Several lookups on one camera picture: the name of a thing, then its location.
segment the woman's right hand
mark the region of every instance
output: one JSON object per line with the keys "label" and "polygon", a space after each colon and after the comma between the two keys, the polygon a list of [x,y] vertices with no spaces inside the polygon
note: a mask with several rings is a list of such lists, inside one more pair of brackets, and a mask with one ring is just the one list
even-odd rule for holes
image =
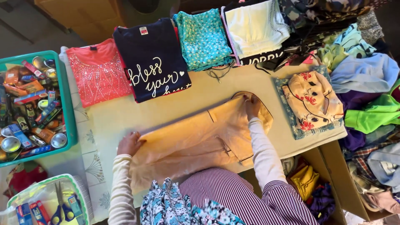
{"label": "woman's right hand", "polygon": [[258,112],[260,111],[261,101],[257,96],[252,94],[251,96],[243,95],[245,101],[245,108],[247,113],[247,119],[250,121],[252,118],[258,116]]}
{"label": "woman's right hand", "polygon": [[146,140],[140,140],[140,133],[130,132],[128,135],[124,136],[117,148],[117,155],[128,154],[134,156],[140,147],[146,142]]}

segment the navy blue t-shirt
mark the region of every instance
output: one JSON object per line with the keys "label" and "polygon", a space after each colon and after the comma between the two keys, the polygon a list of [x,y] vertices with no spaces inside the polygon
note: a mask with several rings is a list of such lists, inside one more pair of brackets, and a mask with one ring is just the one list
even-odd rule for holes
{"label": "navy blue t-shirt", "polygon": [[156,98],[192,85],[174,27],[169,18],[114,31],[136,102]]}

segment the purple striped fabric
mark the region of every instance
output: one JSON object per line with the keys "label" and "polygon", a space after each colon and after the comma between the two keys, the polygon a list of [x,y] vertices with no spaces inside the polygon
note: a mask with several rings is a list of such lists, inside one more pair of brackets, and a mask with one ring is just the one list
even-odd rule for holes
{"label": "purple striped fabric", "polygon": [[293,187],[282,181],[269,182],[260,199],[238,174],[213,167],[196,172],[179,189],[190,196],[192,205],[201,207],[206,199],[214,200],[246,225],[318,225]]}

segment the white long sleeve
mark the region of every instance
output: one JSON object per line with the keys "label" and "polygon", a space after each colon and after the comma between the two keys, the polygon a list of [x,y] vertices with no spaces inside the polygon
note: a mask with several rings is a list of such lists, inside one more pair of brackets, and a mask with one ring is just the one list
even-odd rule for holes
{"label": "white long sleeve", "polygon": [[130,188],[131,161],[132,157],[127,154],[117,155],[114,159],[109,225],[136,225],[136,211]]}
{"label": "white long sleeve", "polygon": [[253,148],[254,171],[261,190],[271,181],[287,183],[278,154],[264,132],[262,122],[255,117],[249,121],[251,145]]}

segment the teal plastic basket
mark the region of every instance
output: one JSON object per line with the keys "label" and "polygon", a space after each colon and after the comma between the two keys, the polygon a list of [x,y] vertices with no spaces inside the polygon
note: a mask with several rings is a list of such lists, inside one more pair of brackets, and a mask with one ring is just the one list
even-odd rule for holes
{"label": "teal plastic basket", "polygon": [[32,63],[32,60],[36,56],[42,56],[46,59],[54,59],[56,62],[57,67],[57,77],[58,77],[58,85],[60,87],[60,96],[61,96],[61,103],[62,103],[62,111],[64,114],[64,121],[67,130],[67,144],[59,149],[53,150],[51,152],[34,155],[31,157],[27,157],[24,159],[18,159],[11,162],[0,163],[0,167],[5,167],[9,165],[14,165],[26,161],[35,160],[38,158],[43,158],[49,155],[54,155],[60,152],[64,152],[70,149],[72,146],[78,143],[78,135],[76,130],[76,123],[75,123],[75,115],[74,115],[74,107],[72,105],[70,87],[68,85],[68,77],[67,72],[65,70],[65,64],[60,61],[58,54],[55,51],[44,51],[44,52],[36,52],[26,55],[14,56],[9,58],[0,59],[0,71],[6,71],[7,68],[5,66],[6,63],[11,64],[18,64],[22,65],[21,62],[23,60],[27,60],[29,63]]}

